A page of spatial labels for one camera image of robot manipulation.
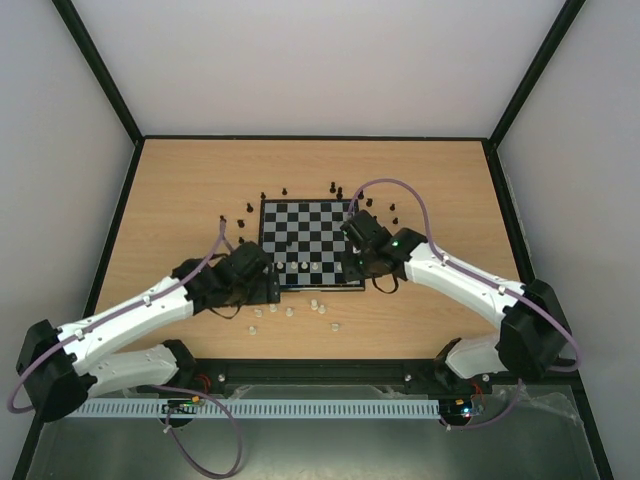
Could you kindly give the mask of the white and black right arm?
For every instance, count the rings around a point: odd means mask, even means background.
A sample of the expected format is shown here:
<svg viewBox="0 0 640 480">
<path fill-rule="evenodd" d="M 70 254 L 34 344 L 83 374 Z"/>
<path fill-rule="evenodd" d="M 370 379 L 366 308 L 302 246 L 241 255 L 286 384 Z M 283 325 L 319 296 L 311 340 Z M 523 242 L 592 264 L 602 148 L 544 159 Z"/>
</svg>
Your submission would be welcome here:
<svg viewBox="0 0 640 480">
<path fill-rule="evenodd" d="M 484 318 L 493 333 L 450 341 L 439 355 L 436 379 L 455 392 L 471 378 L 509 372 L 538 381 L 570 364 L 560 354 L 569 332 L 553 289 L 504 280 L 441 252 L 425 236 L 403 228 L 391 234 L 380 226 L 343 225 L 351 247 L 342 257 L 345 277 L 374 281 L 390 275 L 434 289 Z"/>
</svg>

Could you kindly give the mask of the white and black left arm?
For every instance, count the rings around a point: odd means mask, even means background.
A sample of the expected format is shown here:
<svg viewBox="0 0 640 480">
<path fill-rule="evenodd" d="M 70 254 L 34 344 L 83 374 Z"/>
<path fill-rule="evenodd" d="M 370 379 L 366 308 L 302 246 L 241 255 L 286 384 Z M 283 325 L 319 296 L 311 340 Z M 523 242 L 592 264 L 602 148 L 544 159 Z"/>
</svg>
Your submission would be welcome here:
<svg viewBox="0 0 640 480">
<path fill-rule="evenodd" d="M 27 330 L 16 371 L 44 423 L 60 420 L 88 399 L 143 385 L 183 387 L 195 360 L 180 340 L 124 352 L 139 338 L 203 311 L 275 304 L 280 285 L 273 265 L 261 259 L 215 265 L 184 261 L 141 294 L 100 314 L 54 327 L 39 321 Z"/>
</svg>

